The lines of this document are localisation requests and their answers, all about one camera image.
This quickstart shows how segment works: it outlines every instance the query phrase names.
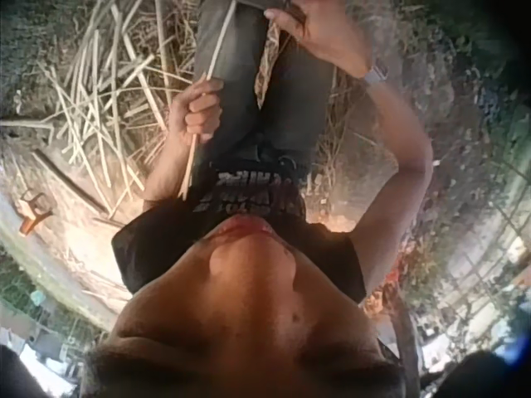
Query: person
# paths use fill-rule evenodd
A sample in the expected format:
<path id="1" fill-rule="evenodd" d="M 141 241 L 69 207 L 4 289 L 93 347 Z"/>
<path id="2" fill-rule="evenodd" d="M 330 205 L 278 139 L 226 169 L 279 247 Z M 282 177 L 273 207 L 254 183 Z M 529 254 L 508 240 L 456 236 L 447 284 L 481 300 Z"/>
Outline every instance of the person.
<path id="1" fill-rule="evenodd" d="M 217 79 L 206 80 L 229 3 L 200 3 L 196 82 L 173 101 L 145 213 L 112 242 L 134 296 L 87 357 L 83 394 L 402 396 L 402 370 L 382 356 L 359 304 L 385 279 L 419 210 L 431 141 L 341 0 L 294 0 L 304 21 L 238 4 Z M 270 21 L 290 40 L 259 108 Z M 366 80 L 398 164 L 347 234 L 309 224 L 299 193 L 334 67 Z M 202 145 L 183 201 L 194 134 Z"/>

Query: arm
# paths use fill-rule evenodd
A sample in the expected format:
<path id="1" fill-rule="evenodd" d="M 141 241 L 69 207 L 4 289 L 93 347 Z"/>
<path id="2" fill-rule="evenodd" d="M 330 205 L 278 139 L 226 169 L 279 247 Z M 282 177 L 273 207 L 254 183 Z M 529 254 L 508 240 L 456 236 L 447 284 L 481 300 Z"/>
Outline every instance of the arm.
<path id="1" fill-rule="evenodd" d="M 306 15 L 300 24 L 288 13 L 268 10 L 265 16 L 290 33 L 320 59 L 355 78 L 371 69 L 371 47 L 346 16 L 343 0 L 294 0 Z M 397 257 L 400 240 L 411 224 L 432 174 L 431 141 L 413 110 L 388 84 L 368 89 L 382 121 L 383 141 L 395 155 L 398 172 L 380 191 L 350 233 L 371 293 L 384 280 Z"/>
<path id="2" fill-rule="evenodd" d="M 144 211 L 177 197 L 183 184 L 192 136 L 210 140 L 219 127 L 222 110 L 216 92 L 220 80 L 199 80 L 175 97 L 169 111 L 168 136 L 144 191 Z"/>
<path id="3" fill-rule="evenodd" d="M 418 213 L 431 181 L 431 141 L 411 108 L 385 83 L 368 90 L 380 112 L 383 142 L 398 172 L 378 193 L 350 234 L 370 294 L 386 278 L 401 239 Z"/>

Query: dark jeans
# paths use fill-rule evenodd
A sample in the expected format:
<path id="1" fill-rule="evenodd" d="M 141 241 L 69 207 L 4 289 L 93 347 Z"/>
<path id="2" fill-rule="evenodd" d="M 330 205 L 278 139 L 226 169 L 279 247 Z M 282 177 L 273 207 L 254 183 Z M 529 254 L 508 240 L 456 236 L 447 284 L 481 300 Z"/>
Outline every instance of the dark jeans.
<path id="1" fill-rule="evenodd" d="M 202 0 L 195 79 L 208 70 L 230 0 Z M 326 124 L 333 66 L 289 40 L 275 63 L 264 105 L 255 95 L 256 75 L 269 22 L 263 11 L 238 4 L 214 76 L 225 81 L 221 127 L 198 151 L 196 165 L 227 158 L 280 163 L 290 159 L 298 177 L 310 170 Z"/>

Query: nose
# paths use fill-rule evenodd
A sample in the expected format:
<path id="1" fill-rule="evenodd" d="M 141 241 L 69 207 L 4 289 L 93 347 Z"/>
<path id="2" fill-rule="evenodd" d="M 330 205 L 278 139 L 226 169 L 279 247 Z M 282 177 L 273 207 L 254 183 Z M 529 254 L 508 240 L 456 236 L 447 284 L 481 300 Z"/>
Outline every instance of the nose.
<path id="1" fill-rule="evenodd" d="M 210 272 L 216 306 L 240 327 L 270 329 L 293 312 L 295 257 L 270 235 L 247 235 L 218 247 Z"/>

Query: wristwatch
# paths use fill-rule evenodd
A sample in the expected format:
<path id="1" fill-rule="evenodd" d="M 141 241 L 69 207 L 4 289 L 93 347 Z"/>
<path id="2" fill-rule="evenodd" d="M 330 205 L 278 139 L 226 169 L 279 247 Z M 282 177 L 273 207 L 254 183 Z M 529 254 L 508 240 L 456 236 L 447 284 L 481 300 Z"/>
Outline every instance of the wristwatch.
<path id="1" fill-rule="evenodd" d="M 381 81 L 387 80 L 389 76 L 389 69 L 386 65 L 379 60 L 378 58 L 374 61 L 373 67 L 371 70 L 362 78 L 362 82 L 366 87 L 375 85 Z"/>

